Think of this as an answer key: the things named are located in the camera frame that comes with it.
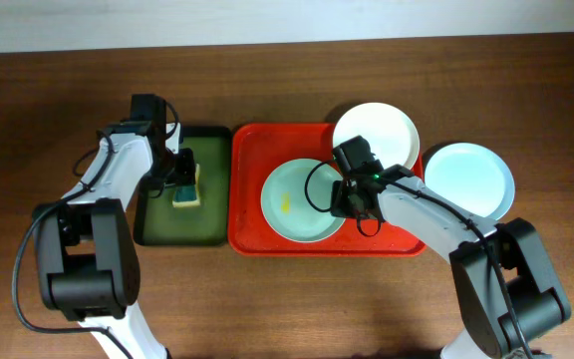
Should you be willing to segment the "light blue plate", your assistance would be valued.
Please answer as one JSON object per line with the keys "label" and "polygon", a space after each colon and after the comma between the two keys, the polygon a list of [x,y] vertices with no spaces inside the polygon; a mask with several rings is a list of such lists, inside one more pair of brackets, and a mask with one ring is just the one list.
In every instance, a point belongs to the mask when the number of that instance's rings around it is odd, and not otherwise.
{"label": "light blue plate", "polygon": [[506,162],[472,143],[453,143],[434,152],[426,164],[425,183],[467,211],[495,220],[509,212],[516,192]]}

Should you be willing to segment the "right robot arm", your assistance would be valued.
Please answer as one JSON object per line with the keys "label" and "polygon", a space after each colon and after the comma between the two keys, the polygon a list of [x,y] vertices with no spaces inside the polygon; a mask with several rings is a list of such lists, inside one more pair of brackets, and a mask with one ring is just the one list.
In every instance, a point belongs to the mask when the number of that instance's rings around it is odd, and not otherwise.
{"label": "right robot arm", "polygon": [[334,216],[403,229],[450,265],[464,328],[438,358],[541,358],[530,341],[571,316],[542,240],[522,218],[473,214],[399,166],[335,181],[331,203]]}

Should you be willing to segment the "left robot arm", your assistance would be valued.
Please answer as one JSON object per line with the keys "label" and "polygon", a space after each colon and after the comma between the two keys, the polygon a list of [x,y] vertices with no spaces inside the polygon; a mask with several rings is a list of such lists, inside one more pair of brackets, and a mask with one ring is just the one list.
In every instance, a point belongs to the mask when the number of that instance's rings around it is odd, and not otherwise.
{"label": "left robot arm", "polygon": [[111,358],[166,358],[138,303],[141,269],[126,209],[142,179],[172,165],[180,125],[111,125],[98,134],[79,182],[33,214],[44,305],[90,333]]}

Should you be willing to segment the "red plastic tray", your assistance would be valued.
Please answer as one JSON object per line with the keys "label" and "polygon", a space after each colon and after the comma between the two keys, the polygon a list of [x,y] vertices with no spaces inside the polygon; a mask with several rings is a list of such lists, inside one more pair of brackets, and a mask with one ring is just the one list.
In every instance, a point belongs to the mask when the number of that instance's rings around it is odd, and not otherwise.
{"label": "red plastic tray", "polygon": [[264,182],[280,165],[296,159],[331,157],[334,126],[248,124],[233,136],[227,239],[239,253],[291,257],[410,257],[426,246],[410,233],[385,224],[365,237],[348,219],[330,237],[314,243],[291,241],[275,232],[261,210]]}

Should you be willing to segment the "yellow green sponge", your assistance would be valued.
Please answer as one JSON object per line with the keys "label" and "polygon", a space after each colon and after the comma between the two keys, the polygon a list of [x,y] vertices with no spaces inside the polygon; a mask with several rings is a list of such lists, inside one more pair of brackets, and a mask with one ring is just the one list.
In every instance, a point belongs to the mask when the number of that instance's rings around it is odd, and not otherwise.
{"label": "yellow green sponge", "polygon": [[194,168],[193,181],[180,184],[176,187],[172,196],[172,206],[175,208],[200,206],[199,194],[200,165]]}

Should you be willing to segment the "white plate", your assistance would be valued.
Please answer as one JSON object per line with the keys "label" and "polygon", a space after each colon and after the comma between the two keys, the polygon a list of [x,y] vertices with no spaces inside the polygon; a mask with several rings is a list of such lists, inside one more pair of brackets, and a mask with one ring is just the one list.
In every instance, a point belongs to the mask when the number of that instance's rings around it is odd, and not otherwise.
{"label": "white plate", "polygon": [[361,136],[383,167],[402,165],[411,170],[420,152],[419,132],[400,109],[385,103],[365,103],[347,111],[337,122],[332,144],[337,147]]}

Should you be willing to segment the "light green plate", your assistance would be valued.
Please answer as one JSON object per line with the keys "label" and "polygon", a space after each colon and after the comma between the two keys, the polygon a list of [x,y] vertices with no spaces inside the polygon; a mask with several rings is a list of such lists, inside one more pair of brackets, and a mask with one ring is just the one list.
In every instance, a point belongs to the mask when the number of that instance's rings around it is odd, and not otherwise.
{"label": "light green plate", "polygon": [[261,211],[271,229],[297,243],[314,243],[335,234],[344,224],[333,216],[332,186],[340,174],[321,161],[297,159],[274,169],[261,190]]}

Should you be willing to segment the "dark green tray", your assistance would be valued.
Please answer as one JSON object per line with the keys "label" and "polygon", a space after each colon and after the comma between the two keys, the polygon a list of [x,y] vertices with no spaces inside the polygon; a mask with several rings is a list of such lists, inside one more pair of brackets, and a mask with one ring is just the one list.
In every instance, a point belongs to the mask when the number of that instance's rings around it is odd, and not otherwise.
{"label": "dark green tray", "polygon": [[190,148],[199,165],[200,205],[175,207],[173,187],[139,196],[134,241],[143,246],[216,246],[227,240],[231,131],[188,126],[180,146]]}

